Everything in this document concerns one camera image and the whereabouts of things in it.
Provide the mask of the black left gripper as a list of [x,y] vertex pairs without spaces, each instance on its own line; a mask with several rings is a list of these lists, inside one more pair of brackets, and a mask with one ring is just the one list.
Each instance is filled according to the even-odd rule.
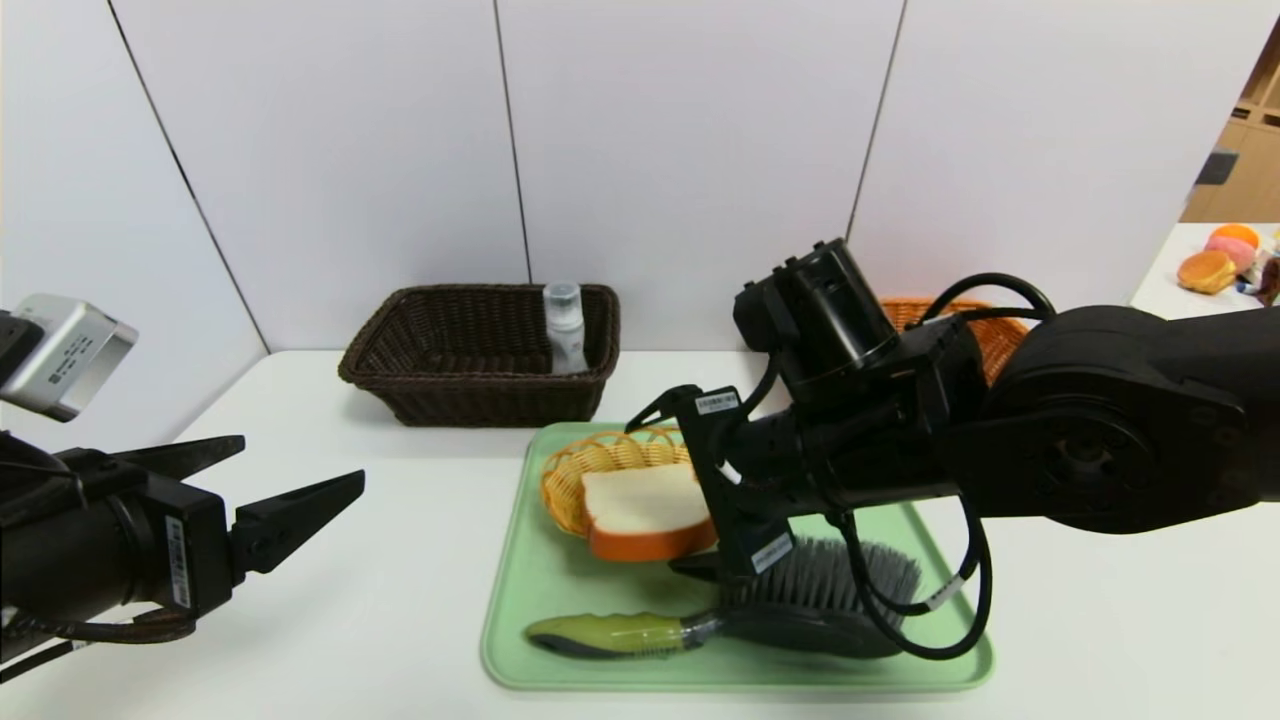
[[189,618],[269,574],[360,498],[364,470],[236,510],[189,478],[244,451],[243,436],[105,454],[56,454],[50,500],[3,524],[3,602],[42,621],[87,621],[151,602]]

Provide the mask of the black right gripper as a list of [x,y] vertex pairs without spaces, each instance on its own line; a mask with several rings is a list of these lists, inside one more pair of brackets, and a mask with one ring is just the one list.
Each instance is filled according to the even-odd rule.
[[675,419],[718,536],[718,551],[668,561],[694,580],[723,584],[731,577],[759,577],[794,548],[794,532],[781,496],[756,486],[758,477],[730,457],[731,441],[746,424],[748,404],[732,386],[704,391],[668,388],[625,425],[626,433]]

